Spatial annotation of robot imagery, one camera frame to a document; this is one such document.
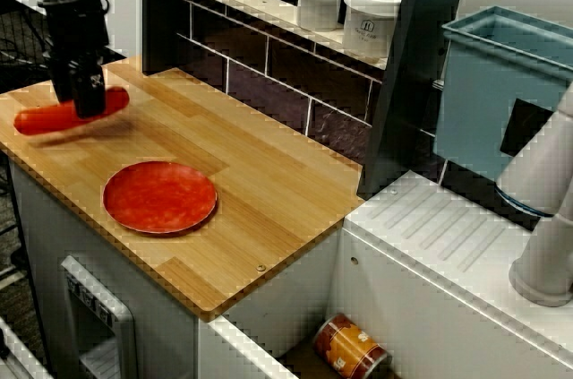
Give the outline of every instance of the food can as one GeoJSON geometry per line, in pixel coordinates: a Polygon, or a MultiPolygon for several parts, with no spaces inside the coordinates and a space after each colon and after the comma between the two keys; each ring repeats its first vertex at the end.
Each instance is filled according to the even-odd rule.
{"type": "Polygon", "coordinates": [[[312,341],[315,352],[345,379],[386,374],[391,356],[344,314],[334,314],[312,341]]]}

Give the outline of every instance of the white container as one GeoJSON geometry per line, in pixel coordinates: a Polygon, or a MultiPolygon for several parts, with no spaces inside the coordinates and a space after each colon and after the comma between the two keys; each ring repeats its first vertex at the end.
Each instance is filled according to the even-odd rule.
{"type": "Polygon", "coordinates": [[[402,0],[344,0],[346,19],[342,46],[371,58],[388,56],[402,0]]]}
{"type": "Polygon", "coordinates": [[[341,0],[298,0],[297,23],[313,31],[332,31],[338,24],[341,0]]]}

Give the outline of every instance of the blue bin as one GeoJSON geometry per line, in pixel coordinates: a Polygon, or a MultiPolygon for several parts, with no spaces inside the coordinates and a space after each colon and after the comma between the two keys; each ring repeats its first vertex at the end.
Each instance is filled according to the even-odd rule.
{"type": "Polygon", "coordinates": [[[554,111],[573,82],[573,30],[491,7],[443,25],[450,40],[434,152],[491,180],[516,99],[554,111]]]}

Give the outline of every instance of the wooden cutting board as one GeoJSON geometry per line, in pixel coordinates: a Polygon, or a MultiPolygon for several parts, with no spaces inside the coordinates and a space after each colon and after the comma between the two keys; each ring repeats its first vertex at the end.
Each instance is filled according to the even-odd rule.
{"type": "Polygon", "coordinates": [[[73,130],[27,137],[23,108],[56,103],[50,82],[0,96],[0,147],[203,320],[227,310],[337,228],[362,203],[360,166],[179,70],[151,77],[131,58],[105,66],[129,106],[73,130]],[[165,160],[198,169],[218,205],[198,228],[140,233],[101,203],[125,166],[165,160]]]}

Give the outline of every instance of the red plate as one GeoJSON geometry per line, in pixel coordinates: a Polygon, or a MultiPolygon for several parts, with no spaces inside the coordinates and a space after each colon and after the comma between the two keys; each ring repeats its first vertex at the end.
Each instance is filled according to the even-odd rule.
{"type": "Polygon", "coordinates": [[[107,213],[127,228],[171,233],[198,224],[215,208],[215,186],[194,168],[164,161],[133,164],[106,184],[107,213]]]}

